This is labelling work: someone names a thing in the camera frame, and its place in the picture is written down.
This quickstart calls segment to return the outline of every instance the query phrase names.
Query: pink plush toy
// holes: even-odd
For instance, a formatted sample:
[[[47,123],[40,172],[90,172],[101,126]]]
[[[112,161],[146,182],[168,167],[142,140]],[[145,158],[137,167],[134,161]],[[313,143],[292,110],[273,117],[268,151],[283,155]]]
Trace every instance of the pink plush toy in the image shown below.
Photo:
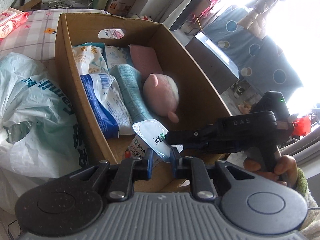
[[[143,95],[151,110],[160,116],[167,116],[171,122],[179,122],[174,113],[178,107],[178,88],[173,79],[162,74],[150,74],[143,85]]]

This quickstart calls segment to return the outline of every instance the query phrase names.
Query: beige puffer jacket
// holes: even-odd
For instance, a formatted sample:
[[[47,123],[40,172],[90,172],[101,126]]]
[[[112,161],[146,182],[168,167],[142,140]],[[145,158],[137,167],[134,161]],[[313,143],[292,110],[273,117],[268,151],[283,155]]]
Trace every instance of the beige puffer jacket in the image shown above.
[[[254,9],[243,17],[238,25],[248,29],[262,40],[266,36],[266,17],[279,0],[258,0]]]

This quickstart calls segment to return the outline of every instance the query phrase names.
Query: yogurt cup lid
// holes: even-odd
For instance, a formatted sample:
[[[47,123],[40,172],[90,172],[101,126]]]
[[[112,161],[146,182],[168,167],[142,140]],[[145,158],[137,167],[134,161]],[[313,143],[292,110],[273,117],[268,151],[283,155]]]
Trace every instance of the yogurt cup lid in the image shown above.
[[[171,146],[165,142],[168,130],[158,120],[148,119],[137,122],[132,125],[132,128],[164,162],[170,162]],[[183,150],[180,144],[172,146],[175,146],[179,152]]]

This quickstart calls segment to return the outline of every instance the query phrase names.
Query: human hand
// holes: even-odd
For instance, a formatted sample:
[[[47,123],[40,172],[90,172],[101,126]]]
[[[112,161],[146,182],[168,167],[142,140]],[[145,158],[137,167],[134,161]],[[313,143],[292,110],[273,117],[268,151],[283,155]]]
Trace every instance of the human hand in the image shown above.
[[[243,162],[243,166],[247,171],[253,172],[257,175],[276,181],[282,185],[287,186],[285,181],[278,181],[279,175],[287,172],[290,185],[295,185],[298,178],[298,167],[295,158],[289,155],[281,156],[275,166],[274,172],[263,172],[261,171],[261,165],[256,161],[246,158]]]

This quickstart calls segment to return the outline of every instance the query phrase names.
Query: green sleeve cuff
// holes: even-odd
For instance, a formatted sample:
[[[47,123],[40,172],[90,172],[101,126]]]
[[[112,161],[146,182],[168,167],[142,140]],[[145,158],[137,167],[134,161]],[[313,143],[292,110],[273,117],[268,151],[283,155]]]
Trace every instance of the green sleeve cuff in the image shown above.
[[[302,169],[298,168],[298,179],[297,179],[297,186],[294,188],[297,192],[299,192],[303,197],[305,197],[307,189],[308,189],[308,182]]]

